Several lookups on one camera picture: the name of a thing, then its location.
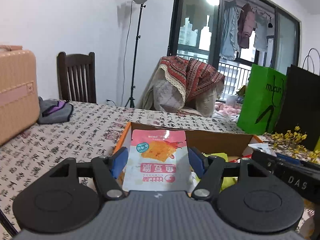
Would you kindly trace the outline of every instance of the green paper bag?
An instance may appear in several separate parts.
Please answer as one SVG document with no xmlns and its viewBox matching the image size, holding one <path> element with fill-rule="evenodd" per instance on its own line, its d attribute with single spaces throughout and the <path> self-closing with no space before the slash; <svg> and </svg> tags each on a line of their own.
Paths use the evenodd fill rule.
<svg viewBox="0 0 320 240">
<path fill-rule="evenodd" d="M 286 76 L 280 72 L 252 64 L 249 84 L 238 120 L 246 133 L 271 133 L 281 110 Z"/>
</svg>

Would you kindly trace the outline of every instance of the pink fabric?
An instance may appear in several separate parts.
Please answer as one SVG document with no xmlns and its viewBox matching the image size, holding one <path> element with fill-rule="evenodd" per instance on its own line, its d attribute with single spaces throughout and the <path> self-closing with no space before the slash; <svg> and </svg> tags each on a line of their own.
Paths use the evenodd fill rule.
<svg viewBox="0 0 320 240">
<path fill-rule="evenodd" d="M 238 115 L 241 112 L 241 106 L 236 105 L 235 108 L 233 108 L 221 102 L 216 102 L 214 109 L 218 111 L 218 113 L 225 115 Z"/>
<path fill-rule="evenodd" d="M 21 87 L 14 88 L 9 91 L 0 93 L 0 106 L 4 106 L 15 100 L 25 97 L 28 94 L 29 89 L 30 88 L 27 85 L 23 85 Z"/>
<path fill-rule="evenodd" d="M 249 37 L 255 26 L 255 16 L 250 4 L 246 3 L 242 7 L 238 20 L 238 44 L 243 49 L 249 48 Z"/>
</svg>

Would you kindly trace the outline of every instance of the blue gripper pad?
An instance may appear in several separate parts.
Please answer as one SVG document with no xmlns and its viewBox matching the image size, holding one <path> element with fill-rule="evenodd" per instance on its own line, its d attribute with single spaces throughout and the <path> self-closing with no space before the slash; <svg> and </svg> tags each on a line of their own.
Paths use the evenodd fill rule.
<svg viewBox="0 0 320 240">
<path fill-rule="evenodd" d="M 289 156 L 286 156 L 286 155 L 283 155 L 283 154 L 280 154 L 280 153 L 277 153 L 277 157 L 278 158 L 281 158 L 289 163 L 293 163 L 293 164 L 296 164 L 296 165 L 299 165 L 299 166 L 302 166 L 300 160 L 298 159 L 294 159 L 292 157 L 289 157 Z"/>
<path fill-rule="evenodd" d="M 207 158 L 195 147 L 188 148 L 188 157 L 191 167 L 195 171 L 198 178 L 201 179 L 205 173 L 204 160 Z"/>
<path fill-rule="evenodd" d="M 108 160 L 109 170 L 112 176 L 117 179 L 126 166 L 128 161 L 129 151 L 127 147 L 121 147 L 115 154 Z"/>
</svg>

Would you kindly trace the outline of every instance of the window frame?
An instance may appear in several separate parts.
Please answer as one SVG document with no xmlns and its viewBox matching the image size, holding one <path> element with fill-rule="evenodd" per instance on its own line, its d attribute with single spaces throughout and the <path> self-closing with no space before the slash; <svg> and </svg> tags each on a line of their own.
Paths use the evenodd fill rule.
<svg viewBox="0 0 320 240">
<path fill-rule="evenodd" d="M 221 38 L 222 38 L 222 29 L 223 29 L 223 12 L 224 12 L 224 0 L 220 0 L 219 5 L 219 20 L 217 24 L 217 33 L 216 33 L 216 41 L 215 41 L 215 47 L 212 48 L 210 46 L 210 50 L 200 50 L 199 48 L 196 48 L 194 46 L 188 46 L 184 44 L 180 44 L 183 46 L 188 46 L 190 49 L 186 49 L 186 51 L 199 53 L 208 55 L 208 63 L 212 66 L 214 66 L 216 69 L 218 69 L 219 61 L 220 61 L 220 47 L 221 47 Z M 274 34 L 274 44 L 273 44 L 273 50 L 272 50 L 272 60 L 270 68 L 275 68 L 275 62 L 276 62 L 276 49 L 277 49 L 277 36 L 278 36 L 278 12 L 280 12 L 283 15 L 286 15 L 290 19 L 292 19 L 295 22 L 296 26 L 296 36 L 295 36 L 295 46 L 294 46 L 294 63 L 297 65 L 299 61 L 299 54 L 300 54 L 300 21 L 296 19 L 294 16 L 290 15 L 289 13 L 286 13 L 285 11 L 281 10 L 276 4 L 269 2 L 268 0 L 260 0 L 263 3 L 273 7 L 275 9 L 275 34 Z M 180 33 L 180 22 L 181 22 L 181 14 L 182 14 L 182 4 L 183 0 L 174 0 L 173 3 L 173 10 L 172 10 L 172 18 L 171 18 L 171 29 L 170 29 L 170 36 L 169 36 L 169 45 L 167 50 L 167 55 L 172 56 L 176 55 L 178 51 L 178 42 L 179 42 L 179 33 Z M 237 57 L 234 60 L 234 62 L 244 64 L 247 66 L 251 66 L 252 64 L 258 64 L 259 61 L 259 54 L 260 52 L 256 50 L 254 62 L 241 59 L 239 57 L 239 53 L 237 53 Z"/>
</svg>

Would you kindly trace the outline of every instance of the round black disc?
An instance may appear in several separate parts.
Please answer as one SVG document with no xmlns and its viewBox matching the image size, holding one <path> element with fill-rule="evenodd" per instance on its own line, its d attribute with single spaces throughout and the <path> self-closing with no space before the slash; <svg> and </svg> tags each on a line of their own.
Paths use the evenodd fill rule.
<svg viewBox="0 0 320 240">
<path fill-rule="evenodd" d="M 218 196 L 217 208 L 232 226 L 258 234 L 297 226 L 304 210 L 302 198 L 293 189 L 266 180 L 226 188 Z"/>
<path fill-rule="evenodd" d="M 89 187 L 64 181 L 30 185 L 13 202 L 20 227 L 38 233 L 62 233 L 91 221 L 99 210 L 98 195 Z"/>
</svg>

